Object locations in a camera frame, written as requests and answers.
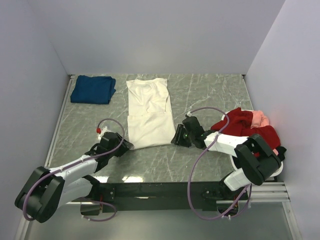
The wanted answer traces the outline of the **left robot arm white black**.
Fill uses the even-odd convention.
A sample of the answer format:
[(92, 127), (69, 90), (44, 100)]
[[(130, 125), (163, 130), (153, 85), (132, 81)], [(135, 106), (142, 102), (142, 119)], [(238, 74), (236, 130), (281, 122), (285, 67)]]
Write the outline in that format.
[(80, 158), (59, 167), (37, 167), (14, 205), (29, 221), (44, 223), (59, 207), (80, 198), (98, 204), (110, 202), (111, 193), (103, 193), (102, 183), (92, 175), (106, 167), (111, 158), (119, 158), (133, 147), (120, 134), (108, 131)]

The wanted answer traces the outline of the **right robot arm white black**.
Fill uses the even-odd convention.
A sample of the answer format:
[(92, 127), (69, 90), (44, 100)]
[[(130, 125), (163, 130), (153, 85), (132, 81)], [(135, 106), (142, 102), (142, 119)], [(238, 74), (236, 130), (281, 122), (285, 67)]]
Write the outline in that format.
[(216, 130), (204, 130), (194, 116), (185, 118), (177, 126), (171, 143), (189, 148), (219, 152), (232, 157), (236, 168), (218, 183), (218, 187), (207, 194), (214, 198), (230, 200), (237, 191), (247, 185), (262, 185), (283, 168), (287, 149), (278, 146), (272, 150), (257, 133), (251, 136), (232, 136)]

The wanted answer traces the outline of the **white t shirt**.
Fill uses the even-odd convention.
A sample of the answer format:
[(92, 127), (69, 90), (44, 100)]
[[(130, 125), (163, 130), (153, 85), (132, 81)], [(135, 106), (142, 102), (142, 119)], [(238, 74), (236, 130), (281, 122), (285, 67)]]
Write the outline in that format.
[(128, 140), (133, 149), (169, 145), (176, 130), (166, 78), (128, 80)]

